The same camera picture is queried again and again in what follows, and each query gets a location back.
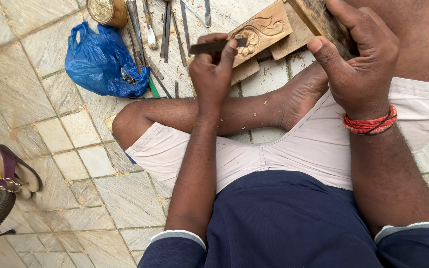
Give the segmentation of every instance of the red thread bracelet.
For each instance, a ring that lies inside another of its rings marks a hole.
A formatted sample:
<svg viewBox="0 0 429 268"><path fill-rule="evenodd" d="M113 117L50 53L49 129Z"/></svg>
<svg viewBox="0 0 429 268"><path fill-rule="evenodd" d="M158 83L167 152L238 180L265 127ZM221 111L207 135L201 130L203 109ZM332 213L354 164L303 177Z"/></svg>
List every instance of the red thread bracelet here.
<svg viewBox="0 0 429 268"><path fill-rule="evenodd" d="M386 116L373 120L352 120L344 113L344 127L360 135L377 135L387 131L396 121L396 108L390 104Z"/></svg>

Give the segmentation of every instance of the floor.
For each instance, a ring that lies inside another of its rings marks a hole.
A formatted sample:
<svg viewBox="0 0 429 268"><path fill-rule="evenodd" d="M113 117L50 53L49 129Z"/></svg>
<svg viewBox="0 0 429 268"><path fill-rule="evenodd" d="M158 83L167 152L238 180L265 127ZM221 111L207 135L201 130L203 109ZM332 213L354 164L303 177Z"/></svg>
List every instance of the floor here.
<svg viewBox="0 0 429 268"><path fill-rule="evenodd" d="M187 11L191 43L209 32L228 32L273 2L212 1L208 30ZM150 3L154 31L161 33L163 2ZM202 15L204 2L193 4ZM180 12L179 0L172 6ZM83 0L0 0L0 143L43 181L43 190L32 199L17 199L0 226L0 231L17 231L0 238L0 268L136 267L150 238L164 227L171 190L130 164L103 123L131 100L93 94L64 72L67 37L84 20L96 29ZM126 27L121 33L127 44ZM142 34L146 43L146 32ZM180 96L193 96L174 34L168 64L160 61L160 48L147 48L146 53L163 73L171 95L177 80ZM233 86L232 95L274 90L313 62L305 49L276 62L265 52L257 58L261 71ZM231 138L259 143L283 134L263 128ZM429 144L416 160L429 185Z"/></svg>

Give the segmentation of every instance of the blue plastic bag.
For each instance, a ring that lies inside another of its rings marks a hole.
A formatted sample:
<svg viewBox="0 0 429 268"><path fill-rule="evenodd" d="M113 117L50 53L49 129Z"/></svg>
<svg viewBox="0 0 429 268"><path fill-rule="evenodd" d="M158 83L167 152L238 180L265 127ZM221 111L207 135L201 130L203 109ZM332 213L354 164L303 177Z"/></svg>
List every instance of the blue plastic bag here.
<svg viewBox="0 0 429 268"><path fill-rule="evenodd" d="M64 64L67 75L79 86L102 96L130 98L144 94L150 67L140 67L142 72L138 74L117 30L101 24L97 28L99 34L84 21L72 29ZM138 81L137 84L127 83L121 78L122 66L130 77Z"/></svg>

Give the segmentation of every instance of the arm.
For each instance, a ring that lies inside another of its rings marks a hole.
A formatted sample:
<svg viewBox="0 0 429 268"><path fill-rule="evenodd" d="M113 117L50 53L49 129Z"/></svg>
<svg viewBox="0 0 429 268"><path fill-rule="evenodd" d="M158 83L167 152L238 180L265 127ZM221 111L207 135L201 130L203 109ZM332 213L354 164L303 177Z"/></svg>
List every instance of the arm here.
<svg viewBox="0 0 429 268"><path fill-rule="evenodd" d="M333 97L351 119L385 116L398 38L372 9L355 9L342 0L325 3L350 30L360 52L346 62L326 38L308 44L329 76ZM385 225L429 221L429 189L396 125L374 136L351 133L350 150L355 200L372 235Z"/></svg>
<svg viewBox="0 0 429 268"><path fill-rule="evenodd" d="M200 42L226 39L211 34ZM182 229L197 234L206 243L206 228L216 198L216 132L221 107L231 89L236 41L230 41L218 65L211 55L197 55L190 76L198 98L198 115L180 172L173 188L165 230Z"/></svg>

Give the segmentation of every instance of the navy blue shirt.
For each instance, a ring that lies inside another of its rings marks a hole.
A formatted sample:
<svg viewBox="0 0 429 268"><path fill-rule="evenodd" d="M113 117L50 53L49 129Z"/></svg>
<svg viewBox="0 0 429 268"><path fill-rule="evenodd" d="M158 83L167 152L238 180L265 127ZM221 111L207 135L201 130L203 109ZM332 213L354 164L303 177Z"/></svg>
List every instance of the navy blue shirt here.
<svg viewBox="0 0 429 268"><path fill-rule="evenodd" d="M301 172L232 182L217 195L206 239L154 237L138 267L429 267L429 223L385 228L374 241L351 191Z"/></svg>

